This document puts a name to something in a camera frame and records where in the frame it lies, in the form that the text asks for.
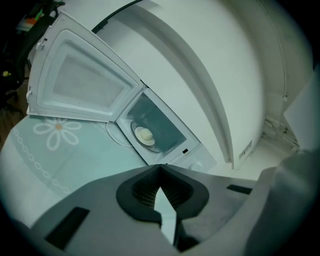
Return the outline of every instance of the open microwave door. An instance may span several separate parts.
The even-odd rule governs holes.
[[[27,113],[113,122],[143,86],[105,42],[62,12],[36,46]]]

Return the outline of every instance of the white microwave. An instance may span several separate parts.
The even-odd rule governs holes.
[[[172,164],[200,172],[216,165],[196,136],[126,63],[64,12],[36,46],[26,97],[30,115],[116,122],[148,165]]]

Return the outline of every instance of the wooden floor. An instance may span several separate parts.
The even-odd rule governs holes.
[[[27,100],[26,93],[28,89],[28,79],[24,80],[23,84],[18,88],[18,99],[14,100],[11,98],[8,103],[16,108],[19,108],[23,112],[23,116],[26,116],[27,111]],[[20,114],[13,111],[8,111],[5,109],[0,110],[0,149],[2,149],[6,138],[10,130],[21,120]]]

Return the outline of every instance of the flower pattern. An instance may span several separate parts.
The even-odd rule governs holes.
[[[46,139],[46,147],[50,151],[55,151],[59,148],[61,137],[72,146],[79,143],[78,137],[71,132],[81,128],[81,124],[79,122],[68,121],[67,119],[62,118],[46,118],[45,120],[46,122],[35,124],[33,126],[33,132],[37,135],[50,133]]]

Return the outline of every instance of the black slot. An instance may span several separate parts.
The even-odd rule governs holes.
[[[242,194],[250,195],[252,188],[244,187],[244,186],[238,186],[238,185],[229,185],[226,187],[228,190],[232,190],[235,192],[239,192]]]
[[[45,238],[53,246],[63,250],[81,223],[85,220],[89,210],[80,207],[74,208],[58,226]]]

